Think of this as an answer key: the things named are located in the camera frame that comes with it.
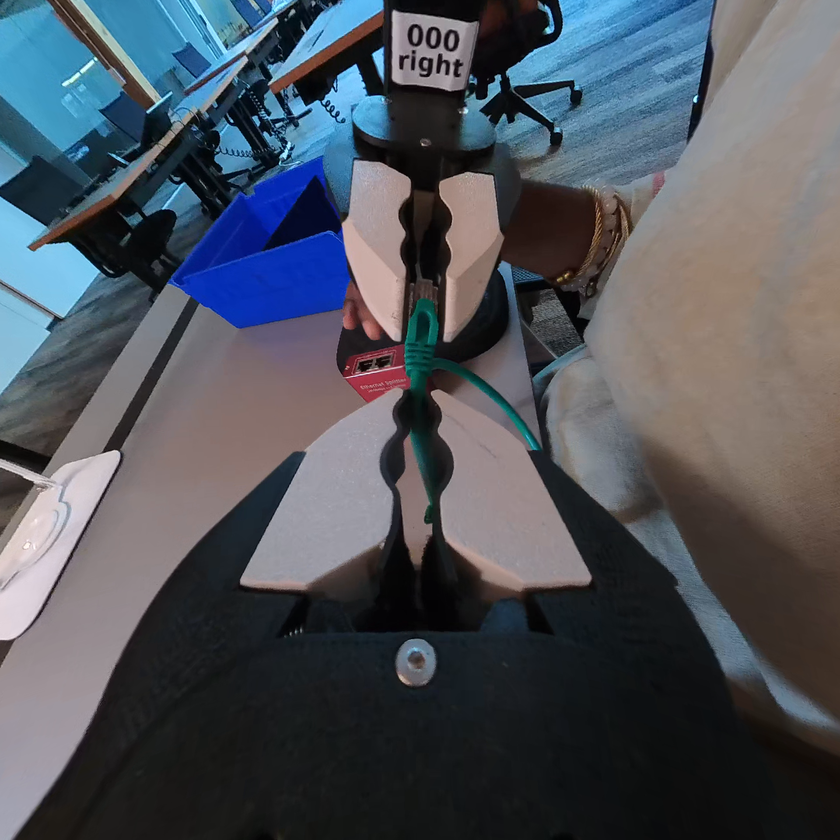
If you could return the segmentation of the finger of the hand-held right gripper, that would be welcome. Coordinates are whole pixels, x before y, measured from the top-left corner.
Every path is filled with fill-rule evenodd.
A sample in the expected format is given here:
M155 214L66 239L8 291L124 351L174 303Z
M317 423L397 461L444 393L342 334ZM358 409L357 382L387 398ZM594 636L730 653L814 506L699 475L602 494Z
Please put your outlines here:
M404 210L409 178L375 161L355 161L343 242L351 283L343 306L346 329L361 326L369 338L401 343L406 324L408 267Z
M494 176L465 172L439 183L441 243L436 258L437 313L452 343L476 314L497 267L503 234Z

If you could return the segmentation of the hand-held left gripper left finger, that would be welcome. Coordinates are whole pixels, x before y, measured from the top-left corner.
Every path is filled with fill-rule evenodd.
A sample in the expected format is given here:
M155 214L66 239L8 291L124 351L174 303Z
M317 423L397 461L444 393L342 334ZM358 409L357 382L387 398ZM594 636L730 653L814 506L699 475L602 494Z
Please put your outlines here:
M396 482L411 406L395 388L339 420L304 451L239 579L257 592L323 596L398 617L417 578Z

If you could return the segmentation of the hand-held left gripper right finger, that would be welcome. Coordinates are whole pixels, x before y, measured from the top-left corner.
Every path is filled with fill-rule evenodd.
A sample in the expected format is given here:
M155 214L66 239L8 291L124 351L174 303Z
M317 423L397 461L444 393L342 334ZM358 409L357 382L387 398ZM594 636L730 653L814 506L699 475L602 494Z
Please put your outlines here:
M481 618L499 600L584 589L592 573L514 434L436 390L433 441L443 459L433 533L423 557L430 618Z

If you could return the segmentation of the red ethernet splitter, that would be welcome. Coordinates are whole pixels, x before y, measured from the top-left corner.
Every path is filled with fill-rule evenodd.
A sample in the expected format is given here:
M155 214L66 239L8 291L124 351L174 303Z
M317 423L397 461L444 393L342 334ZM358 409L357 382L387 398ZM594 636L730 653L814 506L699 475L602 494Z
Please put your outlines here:
M336 363L344 380L367 403L393 389L410 387L404 344L387 335L373 340L362 328L342 329Z

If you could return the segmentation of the person's right forearm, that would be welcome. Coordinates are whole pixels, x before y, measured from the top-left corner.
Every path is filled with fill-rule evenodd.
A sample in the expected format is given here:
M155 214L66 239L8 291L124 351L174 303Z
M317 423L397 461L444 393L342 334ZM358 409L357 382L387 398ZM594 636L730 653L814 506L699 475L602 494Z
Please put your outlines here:
M835 718L838 6L772 2L586 331L701 576Z

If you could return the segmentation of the person's right hand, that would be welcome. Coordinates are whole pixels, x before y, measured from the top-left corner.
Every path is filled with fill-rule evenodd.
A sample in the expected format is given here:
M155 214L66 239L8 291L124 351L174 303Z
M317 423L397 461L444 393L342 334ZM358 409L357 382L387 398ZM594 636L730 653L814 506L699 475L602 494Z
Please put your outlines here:
M441 243L442 209L438 189L425 193L412 188L412 198L403 212L408 267L404 340L412 294L425 281L436 289L436 295L438 292L435 266ZM532 181L519 184L508 221L503 223L500 217L499 221L503 241L497 266L506 261L552 280L575 278L589 270L600 247L604 225L592 191Z

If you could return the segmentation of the black padded wrist rest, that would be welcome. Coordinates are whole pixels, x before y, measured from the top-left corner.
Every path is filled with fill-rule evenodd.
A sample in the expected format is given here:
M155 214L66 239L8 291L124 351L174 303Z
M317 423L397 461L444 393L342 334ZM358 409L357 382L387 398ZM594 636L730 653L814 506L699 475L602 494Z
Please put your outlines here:
M490 351L503 338L509 319L507 285L500 269L496 268L476 313L448 346L447 358L456 363L464 363Z

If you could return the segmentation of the black office chair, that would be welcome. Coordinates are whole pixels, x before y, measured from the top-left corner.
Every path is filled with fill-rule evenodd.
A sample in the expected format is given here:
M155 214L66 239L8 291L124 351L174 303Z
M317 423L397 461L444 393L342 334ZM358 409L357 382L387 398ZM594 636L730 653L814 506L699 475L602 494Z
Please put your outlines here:
M574 80L557 80L514 86L510 70L539 49L554 44L563 31L559 1L489 2L479 26L479 40L470 69L469 89L479 101L488 97L489 86L499 81L499 92L480 111L490 123L501 119L514 123L522 116L549 132L549 143L561 147L564 133L554 121L531 105L530 99L567 90L570 105L581 104L583 91Z

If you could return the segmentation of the blue plastic bin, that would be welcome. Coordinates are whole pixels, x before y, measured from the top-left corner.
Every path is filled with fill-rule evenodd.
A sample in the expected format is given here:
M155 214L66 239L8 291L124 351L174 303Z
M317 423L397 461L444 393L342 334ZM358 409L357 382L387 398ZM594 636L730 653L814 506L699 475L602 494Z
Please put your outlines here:
M170 280L238 329L340 310L349 283L322 157L236 195Z

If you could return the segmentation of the person's beige clothing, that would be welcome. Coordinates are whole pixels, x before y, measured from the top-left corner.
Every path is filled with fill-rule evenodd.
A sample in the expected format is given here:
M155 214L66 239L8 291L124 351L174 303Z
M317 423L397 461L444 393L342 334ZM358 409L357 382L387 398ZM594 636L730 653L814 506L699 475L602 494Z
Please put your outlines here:
M774 735L838 758L838 720L762 657L702 580L586 346L537 374L534 391L552 459L674 575L736 709Z

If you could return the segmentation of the wooden top office desk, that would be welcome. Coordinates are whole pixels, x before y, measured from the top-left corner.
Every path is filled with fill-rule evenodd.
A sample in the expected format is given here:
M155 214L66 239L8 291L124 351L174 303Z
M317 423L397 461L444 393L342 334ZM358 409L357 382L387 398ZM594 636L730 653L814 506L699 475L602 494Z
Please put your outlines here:
M217 218L230 193L222 184L221 171L198 150L198 141L169 132L163 141L97 186L63 217L58 217L28 244L36 252L56 244L73 245L100 271L100 225L111 214L124 217L132 226L146 213L144 207L171 177L188 186L212 218Z
M342 1L315 19L290 56L269 80L276 96L294 88L306 105L329 96L333 83L356 67L368 96L381 96L385 85L375 64L383 47L383 1Z

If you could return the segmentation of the black computer monitor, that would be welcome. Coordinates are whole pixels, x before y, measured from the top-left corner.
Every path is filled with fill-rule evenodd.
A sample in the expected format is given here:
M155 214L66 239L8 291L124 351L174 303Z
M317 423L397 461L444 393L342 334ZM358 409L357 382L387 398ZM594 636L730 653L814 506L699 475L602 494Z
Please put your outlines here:
M161 100L144 110L122 92L99 112L116 129L136 141L142 151L148 151L161 142L172 128L172 97L173 92L167 92Z

